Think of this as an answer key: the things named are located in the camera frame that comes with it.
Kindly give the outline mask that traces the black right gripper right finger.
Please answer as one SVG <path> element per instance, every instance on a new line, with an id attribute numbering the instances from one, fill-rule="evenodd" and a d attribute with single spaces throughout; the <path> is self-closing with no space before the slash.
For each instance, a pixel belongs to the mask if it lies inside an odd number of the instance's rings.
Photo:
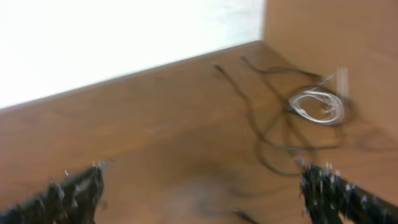
<path id="1" fill-rule="evenodd" d="M 302 166 L 300 193 L 312 223 L 397 224 L 397 206 L 340 176 L 331 168 Z"/>

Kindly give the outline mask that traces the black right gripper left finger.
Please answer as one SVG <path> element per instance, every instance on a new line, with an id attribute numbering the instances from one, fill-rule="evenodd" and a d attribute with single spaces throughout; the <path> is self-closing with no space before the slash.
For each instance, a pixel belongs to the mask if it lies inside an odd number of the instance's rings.
<path id="1" fill-rule="evenodd" d="M 1 212 L 1 224 L 94 224 L 103 191 L 103 169 L 93 165 Z"/>

